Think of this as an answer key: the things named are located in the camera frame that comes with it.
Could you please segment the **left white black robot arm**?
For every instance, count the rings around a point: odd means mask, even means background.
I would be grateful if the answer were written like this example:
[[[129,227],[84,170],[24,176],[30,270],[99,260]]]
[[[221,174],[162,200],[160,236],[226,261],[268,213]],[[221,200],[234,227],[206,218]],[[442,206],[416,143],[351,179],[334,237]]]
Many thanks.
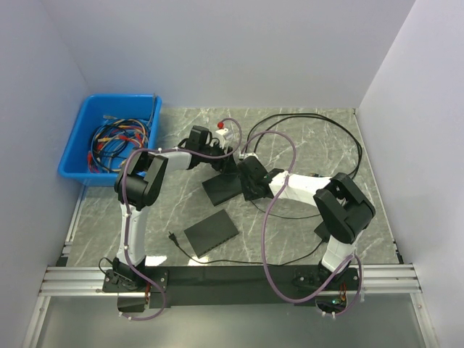
[[[179,145],[171,149],[133,151],[114,184],[122,213],[120,245],[110,262],[112,270],[105,280],[138,291],[145,284],[146,250],[144,246],[149,208],[156,202],[164,177],[178,170],[192,170],[202,163],[218,172],[202,185],[214,205],[241,193],[238,169],[232,147],[232,129],[219,123],[210,131],[195,125]]]

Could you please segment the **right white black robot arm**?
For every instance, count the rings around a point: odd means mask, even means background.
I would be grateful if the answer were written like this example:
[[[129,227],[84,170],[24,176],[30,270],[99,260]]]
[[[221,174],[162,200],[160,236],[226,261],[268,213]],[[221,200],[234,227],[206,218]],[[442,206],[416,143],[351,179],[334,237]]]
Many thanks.
[[[279,199],[316,207],[322,218],[315,232],[328,239],[326,251],[318,266],[319,281],[327,289],[335,289],[344,281],[344,271],[354,257],[356,244],[376,215],[373,203],[351,177],[337,173],[333,177],[292,174],[287,170],[268,171],[254,155],[237,164],[244,199],[268,198],[262,234],[268,216]]]

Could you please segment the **black network switch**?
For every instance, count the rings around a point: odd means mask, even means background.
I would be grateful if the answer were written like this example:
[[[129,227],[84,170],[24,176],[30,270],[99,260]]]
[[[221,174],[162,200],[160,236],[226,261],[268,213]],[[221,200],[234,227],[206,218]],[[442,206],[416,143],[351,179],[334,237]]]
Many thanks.
[[[237,174],[219,174],[202,182],[202,187],[214,207],[242,193]]]
[[[197,257],[237,236],[239,230],[225,210],[216,212],[184,231]]]

